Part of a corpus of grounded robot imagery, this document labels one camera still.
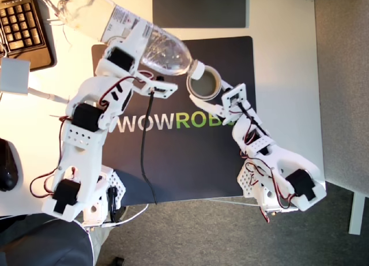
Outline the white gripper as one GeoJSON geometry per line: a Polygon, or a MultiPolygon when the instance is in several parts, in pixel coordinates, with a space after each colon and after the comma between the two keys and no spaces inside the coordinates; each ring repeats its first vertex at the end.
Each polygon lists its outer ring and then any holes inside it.
{"type": "MultiPolygon", "coordinates": [[[[221,80],[222,91],[230,91],[232,89],[233,86],[221,80]]],[[[241,128],[261,126],[261,119],[257,116],[250,103],[234,103],[230,108],[226,108],[225,105],[211,104],[194,95],[190,95],[189,98],[201,110],[222,119],[223,125],[233,123],[234,126],[240,126],[241,128]]]]}
{"type": "Polygon", "coordinates": [[[152,23],[139,21],[126,39],[109,41],[96,67],[97,76],[135,76],[137,58],[141,58],[152,33],[152,23]]]}

